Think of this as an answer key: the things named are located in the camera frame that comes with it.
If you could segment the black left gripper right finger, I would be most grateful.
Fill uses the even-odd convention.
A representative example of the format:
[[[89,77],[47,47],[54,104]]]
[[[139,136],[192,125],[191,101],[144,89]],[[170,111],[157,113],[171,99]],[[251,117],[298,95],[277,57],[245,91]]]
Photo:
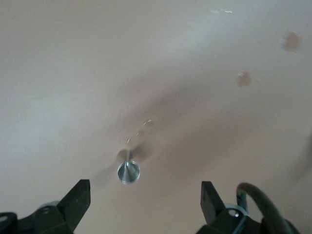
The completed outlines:
[[[224,204],[210,181],[201,183],[201,209],[206,224],[199,234],[259,234],[261,224],[249,217],[246,209]]]

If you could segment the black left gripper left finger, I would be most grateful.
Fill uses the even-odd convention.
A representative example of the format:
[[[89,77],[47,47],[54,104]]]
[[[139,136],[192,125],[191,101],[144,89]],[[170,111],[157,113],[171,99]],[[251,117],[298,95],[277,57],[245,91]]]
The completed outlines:
[[[81,179],[61,201],[43,204],[27,217],[0,214],[2,234],[73,234],[91,204],[90,180]]]

